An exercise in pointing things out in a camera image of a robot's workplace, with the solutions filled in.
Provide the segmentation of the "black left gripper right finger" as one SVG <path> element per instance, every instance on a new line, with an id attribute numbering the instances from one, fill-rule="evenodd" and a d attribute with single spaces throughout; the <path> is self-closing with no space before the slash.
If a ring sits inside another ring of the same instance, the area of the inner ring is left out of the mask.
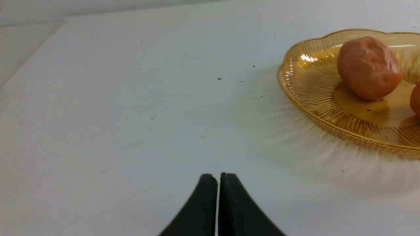
<path id="1" fill-rule="evenodd" d="M 284 236 L 254 202 L 234 173 L 221 173 L 219 236 Z"/>

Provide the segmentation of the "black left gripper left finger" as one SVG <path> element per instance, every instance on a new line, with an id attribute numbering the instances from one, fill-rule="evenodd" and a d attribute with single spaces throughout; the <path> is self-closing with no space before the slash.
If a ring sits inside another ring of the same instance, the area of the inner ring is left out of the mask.
<path id="1" fill-rule="evenodd" d="M 161 236 L 214 236 L 216 229 L 218 182 L 202 174 L 198 183 Z"/>

